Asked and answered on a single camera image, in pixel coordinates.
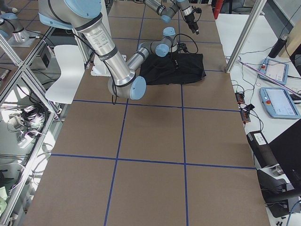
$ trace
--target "white table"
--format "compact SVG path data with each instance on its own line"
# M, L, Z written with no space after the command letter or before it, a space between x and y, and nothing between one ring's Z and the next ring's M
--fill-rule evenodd
M220 14L218 19L216 20L217 29L220 35L221 43L223 45L223 51L226 56L230 56L235 44L240 36L240 33L247 21L247 15L230 15L230 14ZM272 47L277 41L277 37L268 24L267 20L264 16L259 16L256 24L254 25L250 36L248 37L243 50L241 53L245 52L255 52L262 51L269 47ZM242 62L252 63L252 64L261 64L263 60L267 57L271 49L268 49L264 52L256 52L256 53L248 53L240 55ZM289 62L289 58L279 58L276 57L275 60L280 62ZM253 68L258 69L259 65L253 65ZM244 89L252 89L253 87L245 82L244 79L250 82L251 84L255 84L257 74L251 71L248 68L243 68L242 74L242 65L235 64L233 70L230 73L231 79L236 80L239 85L244 87ZM288 75L294 77L300 77L294 65L289 63L289 72ZM287 87L291 88L294 91L301 90L301 80L299 79L287 79ZM258 78L257 83L255 85L254 94L252 97L251 103L255 106L254 110L258 114L259 118L264 123L264 129L262 133L264 134L266 140L271 142L274 138L280 135L283 131L293 125L296 120L284 120L284 119L272 119L264 109L261 99L259 96L260 87L277 87L276 85L262 80ZM252 96L252 91L247 91L245 93L245 101L247 104L250 103L250 99ZM296 105L299 112L301 112L301 106ZM254 116L250 116L251 122L246 124L245 131L246 134L250 131L259 130L259 120ZM272 226L274 226L277 221L283 221L283 226L286 224L286 220L282 220L281 218L274 218L267 208L267 213L269 216L269 220ZM291 217L289 226L299 226L301 222L301 214L293 214Z

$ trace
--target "brown table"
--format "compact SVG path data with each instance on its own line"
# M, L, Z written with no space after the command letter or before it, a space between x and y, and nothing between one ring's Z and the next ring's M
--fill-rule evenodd
M204 54L201 82L149 86L112 105L108 78L85 73L25 226L269 225L212 10L201 7L199 36L179 16L168 25ZM128 57L166 27L122 1L109 22Z

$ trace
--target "blue cable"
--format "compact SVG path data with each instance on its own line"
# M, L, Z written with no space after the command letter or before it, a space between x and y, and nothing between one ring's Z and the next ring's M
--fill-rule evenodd
M290 215L288 216L286 226L288 226L288 223L290 222L290 218L291 218L291 215L292 215L292 213L293 213L293 209L294 209L295 206L296 206L298 203L300 203L300 202L301 202L301 200L298 200L298 201L293 205L293 207L292 207L292 209L291 209L291 211L290 211Z

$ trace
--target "red object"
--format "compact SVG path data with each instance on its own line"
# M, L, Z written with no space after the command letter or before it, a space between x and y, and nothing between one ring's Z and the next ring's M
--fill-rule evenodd
M223 2L224 2L223 0L217 0L217 2L216 2L214 13L213 13L215 19L217 19L218 15L220 13Z

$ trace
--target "black cloth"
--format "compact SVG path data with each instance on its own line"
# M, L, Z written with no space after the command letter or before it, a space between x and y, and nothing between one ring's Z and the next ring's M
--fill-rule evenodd
M179 53L172 56L177 60L176 69L170 55L158 57L150 55L141 65L140 76L147 85L188 84L202 80L206 76L203 66L203 54Z

